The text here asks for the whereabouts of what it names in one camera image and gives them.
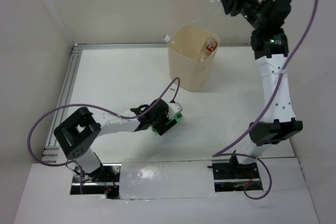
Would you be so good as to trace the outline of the clear bottle blue-white cap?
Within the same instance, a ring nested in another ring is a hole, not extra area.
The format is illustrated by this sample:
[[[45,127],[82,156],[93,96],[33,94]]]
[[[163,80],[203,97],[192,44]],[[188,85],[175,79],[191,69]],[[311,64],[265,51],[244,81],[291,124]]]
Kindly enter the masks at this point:
[[[208,0],[200,14],[192,21],[192,25],[207,27],[217,21],[221,14],[224,14],[224,8],[221,0]]]

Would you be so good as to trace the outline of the green plastic bottle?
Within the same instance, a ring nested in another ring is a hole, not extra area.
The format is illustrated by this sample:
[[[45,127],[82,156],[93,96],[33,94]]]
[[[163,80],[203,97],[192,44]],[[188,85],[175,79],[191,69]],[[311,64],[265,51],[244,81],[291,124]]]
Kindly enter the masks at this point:
[[[164,124],[157,124],[156,126],[152,127],[152,131],[157,133],[159,136],[165,134],[168,130],[170,130],[174,125],[177,124],[178,120],[182,118],[182,113],[179,113],[173,116]]]

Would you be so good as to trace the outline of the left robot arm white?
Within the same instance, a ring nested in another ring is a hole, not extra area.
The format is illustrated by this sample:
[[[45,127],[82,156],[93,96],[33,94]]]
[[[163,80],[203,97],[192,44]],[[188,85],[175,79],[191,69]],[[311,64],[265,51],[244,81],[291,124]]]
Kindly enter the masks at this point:
[[[54,129],[67,160],[76,161],[83,173],[93,182],[99,182],[109,171],[91,149],[96,138],[118,132],[138,132],[152,128],[158,135],[170,130],[182,117],[182,107],[174,101],[162,99],[131,108],[121,114],[93,114],[84,106],[77,109]]]

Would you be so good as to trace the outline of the red cap label bottle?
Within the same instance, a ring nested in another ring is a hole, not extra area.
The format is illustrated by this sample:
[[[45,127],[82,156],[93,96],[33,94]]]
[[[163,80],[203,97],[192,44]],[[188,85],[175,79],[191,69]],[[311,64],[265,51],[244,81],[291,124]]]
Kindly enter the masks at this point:
[[[208,37],[202,46],[198,61],[206,60],[216,49],[218,46],[218,41],[213,37]]]

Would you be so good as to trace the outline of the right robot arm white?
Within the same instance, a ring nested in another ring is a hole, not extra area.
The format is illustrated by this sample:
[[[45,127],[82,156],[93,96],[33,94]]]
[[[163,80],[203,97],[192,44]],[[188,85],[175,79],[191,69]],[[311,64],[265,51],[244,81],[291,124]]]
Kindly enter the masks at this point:
[[[247,130],[230,163],[229,172],[235,178],[247,172],[247,165],[256,157],[303,129],[291,105],[286,63],[289,60],[287,36],[282,28],[291,11],[291,0],[220,0],[226,15],[241,14],[253,27],[251,46],[260,69],[265,108]]]

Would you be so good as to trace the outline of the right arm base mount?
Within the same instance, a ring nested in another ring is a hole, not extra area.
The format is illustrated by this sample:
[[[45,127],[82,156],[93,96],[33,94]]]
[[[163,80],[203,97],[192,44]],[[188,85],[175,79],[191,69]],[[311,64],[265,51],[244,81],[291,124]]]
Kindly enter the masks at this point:
[[[256,160],[240,164],[237,157],[224,161],[212,161],[207,166],[213,173],[215,192],[263,190]]]

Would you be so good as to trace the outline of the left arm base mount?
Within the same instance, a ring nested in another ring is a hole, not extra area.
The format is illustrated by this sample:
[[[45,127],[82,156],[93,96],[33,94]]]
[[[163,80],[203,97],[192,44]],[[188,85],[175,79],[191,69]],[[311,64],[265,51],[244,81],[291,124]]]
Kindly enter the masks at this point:
[[[121,165],[102,164],[97,172],[83,172],[82,175],[78,165],[67,166],[72,171],[70,195],[103,195],[106,199],[119,199]]]

